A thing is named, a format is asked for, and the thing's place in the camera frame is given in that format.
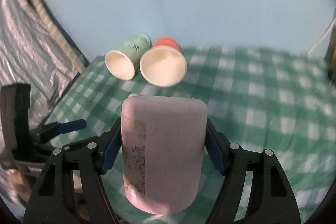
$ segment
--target orange object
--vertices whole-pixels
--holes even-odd
[[[178,50],[179,52],[181,52],[178,43],[176,42],[175,39],[173,39],[171,37],[161,37],[161,38],[159,38],[153,45],[153,47],[157,47],[157,46],[168,46],[168,47],[172,47],[172,48]]]

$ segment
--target red paper cup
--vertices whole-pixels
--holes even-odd
[[[155,44],[153,45],[153,47],[158,47],[158,46],[168,46],[168,47],[172,47],[176,50],[178,50],[179,52],[181,52],[179,45],[177,44],[176,40],[171,38],[171,37],[161,37],[159,38]]]
[[[181,82],[187,72],[187,62],[175,39],[161,37],[142,56],[140,71],[150,84],[168,87]]]

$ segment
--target white cable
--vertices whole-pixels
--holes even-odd
[[[332,22],[329,24],[328,28],[325,30],[324,34],[322,35],[322,37],[320,38],[320,40],[318,42],[316,42],[314,45],[312,45],[308,51],[306,52],[306,55],[310,56],[313,51],[316,49],[316,47],[318,45],[320,45],[322,43],[322,41],[326,38],[326,36],[330,33],[330,31],[333,29],[334,25],[335,25],[335,16],[334,19],[332,20]]]

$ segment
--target silver reflective fabric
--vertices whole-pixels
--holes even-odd
[[[27,0],[0,1],[0,83],[31,84],[32,129],[51,112],[78,71]]]

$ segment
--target pink mug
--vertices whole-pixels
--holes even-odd
[[[135,207],[152,214],[171,214],[195,200],[206,122],[206,104],[198,99],[132,94],[124,100],[124,187]]]

